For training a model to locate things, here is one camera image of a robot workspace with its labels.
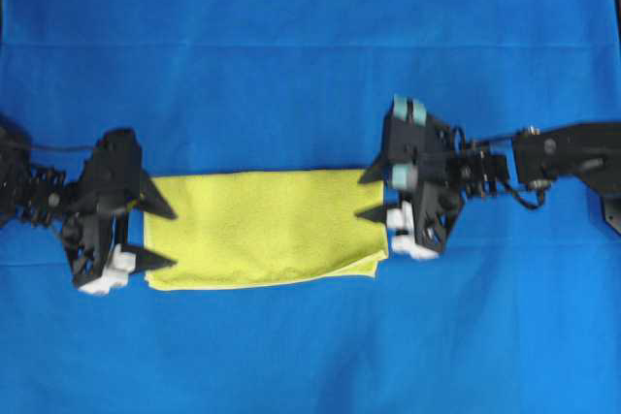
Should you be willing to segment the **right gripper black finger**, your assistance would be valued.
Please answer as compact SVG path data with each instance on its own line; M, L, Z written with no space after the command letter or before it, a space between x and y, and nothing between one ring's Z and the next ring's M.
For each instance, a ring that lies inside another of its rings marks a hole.
M389 210L388 205L378 205L369 207L354 212L354 215L358 219L367 220L373 223L386 225L387 212Z
M389 182L392 175L392 161L384 154L379 154L372 164L366 168L358 178L359 184L370 184L373 182Z

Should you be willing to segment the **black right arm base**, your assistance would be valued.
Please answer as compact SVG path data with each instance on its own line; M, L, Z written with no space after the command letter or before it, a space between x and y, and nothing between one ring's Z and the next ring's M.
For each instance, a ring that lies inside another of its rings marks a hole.
M600 196L594 191L587 192L589 222L610 239L620 239L620 199Z

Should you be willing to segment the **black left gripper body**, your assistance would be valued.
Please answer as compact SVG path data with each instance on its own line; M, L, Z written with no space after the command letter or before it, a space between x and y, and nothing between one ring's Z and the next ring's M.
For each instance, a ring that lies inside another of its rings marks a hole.
M79 291L105 296L146 269L146 251L128 242L138 202L142 150L130 128L109 131L86 160L62 224L62 243Z

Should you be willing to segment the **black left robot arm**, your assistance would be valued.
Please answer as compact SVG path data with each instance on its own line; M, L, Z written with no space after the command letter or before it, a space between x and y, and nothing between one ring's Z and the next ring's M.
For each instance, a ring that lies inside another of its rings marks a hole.
M65 251L72 284L105 296L131 275L159 271L176 260L129 242L134 210L168 220L177 214L143 167L143 150L131 128L106 132L90 150L80 176L32 161L34 144L16 126L1 128L1 222L51 228Z

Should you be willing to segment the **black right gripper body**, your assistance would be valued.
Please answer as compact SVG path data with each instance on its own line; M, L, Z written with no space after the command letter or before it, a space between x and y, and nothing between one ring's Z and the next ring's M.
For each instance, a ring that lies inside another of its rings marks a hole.
M380 207L380 223L394 234L393 252L414 260L444 252L464 205L458 133L420 101L393 97L380 148L380 179L397 193L395 203Z

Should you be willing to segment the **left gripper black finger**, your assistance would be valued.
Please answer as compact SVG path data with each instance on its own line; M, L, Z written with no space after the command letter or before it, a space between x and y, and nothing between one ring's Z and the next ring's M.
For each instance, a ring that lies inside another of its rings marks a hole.
M145 170L141 170L140 173L138 210L168 220L178 218L174 209L160 193L154 181Z
M176 264L175 260L138 245L127 244L126 252L130 255L130 274L167 269Z

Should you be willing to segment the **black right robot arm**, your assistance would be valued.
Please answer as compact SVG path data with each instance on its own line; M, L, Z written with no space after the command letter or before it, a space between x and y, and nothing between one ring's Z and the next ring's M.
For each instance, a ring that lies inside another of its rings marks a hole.
M359 183L383 181L394 204L356 212L395 236L391 248L425 261L440 256L466 201L509 195L528 210L541 208L562 177L581 180L600 198L605 223L620 229L620 124L582 122L541 131L524 128L488 139L396 95L383 120L380 151Z

